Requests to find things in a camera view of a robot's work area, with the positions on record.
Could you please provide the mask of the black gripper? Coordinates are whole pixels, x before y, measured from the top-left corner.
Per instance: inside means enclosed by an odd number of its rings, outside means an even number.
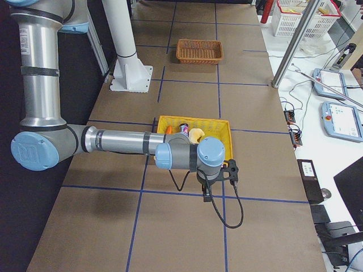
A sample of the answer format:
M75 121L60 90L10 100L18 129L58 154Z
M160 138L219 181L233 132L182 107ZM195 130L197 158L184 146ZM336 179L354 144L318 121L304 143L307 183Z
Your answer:
M201 169L197 170L197 179L202 185L203 190L203 202L211 202L212 198L210 193L212 192L212 185L214 184L213 179L209 179L209 176Z

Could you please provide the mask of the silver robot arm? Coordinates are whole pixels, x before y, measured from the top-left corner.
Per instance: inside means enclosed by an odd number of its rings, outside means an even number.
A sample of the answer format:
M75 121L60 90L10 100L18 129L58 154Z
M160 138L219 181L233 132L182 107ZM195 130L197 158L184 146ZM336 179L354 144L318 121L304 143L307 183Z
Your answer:
M227 170L219 139L194 144L182 133L101 130L61 117L57 34L88 31L86 1L9 1L9 7L19 26L26 109L11 153L22 167L43 171L82 152L153 155L158 168L195 173L204 201L213 199L211 186Z

